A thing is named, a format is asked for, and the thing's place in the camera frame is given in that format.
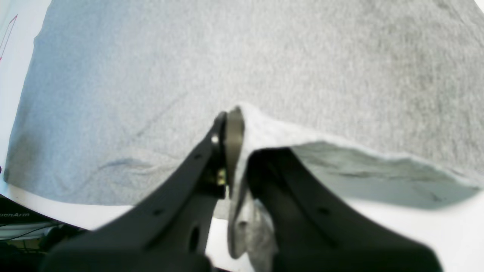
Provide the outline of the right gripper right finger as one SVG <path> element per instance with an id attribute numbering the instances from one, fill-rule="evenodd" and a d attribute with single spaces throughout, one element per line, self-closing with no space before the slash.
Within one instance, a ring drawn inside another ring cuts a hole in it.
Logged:
<path id="1" fill-rule="evenodd" d="M 253 153 L 246 181 L 271 216 L 274 272 L 441 272 L 434 252 L 366 218 L 289 148 Z"/>

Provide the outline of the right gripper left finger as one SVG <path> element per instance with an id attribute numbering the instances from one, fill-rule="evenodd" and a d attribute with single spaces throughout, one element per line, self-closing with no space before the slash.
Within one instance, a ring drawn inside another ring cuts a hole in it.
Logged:
<path id="1" fill-rule="evenodd" d="M 221 112 L 176 171 L 137 206 L 61 243 L 42 272 L 212 272 L 205 255 L 214 208 L 234 188 L 244 137 L 237 107 Z"/>

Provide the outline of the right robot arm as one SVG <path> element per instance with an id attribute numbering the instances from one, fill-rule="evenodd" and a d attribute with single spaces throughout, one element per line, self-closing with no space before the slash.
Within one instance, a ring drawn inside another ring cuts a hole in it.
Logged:
<path id="1" fill-rule="evenodd" d="M 257 151 L 242 181 L 248 141 L 240 109 L 221 112 L 204 139 L 132 211 L 93 232 L 1 199 L 1 243 L 35 239 L 39 249 L 1 246 L 1 271 L 219 272 L 205 248 L 216 202 L 252 193 L 268 210 L 271 272 L 441 272 L 434 252 L 367 219 L 321 185 L 290 148 Z"/>

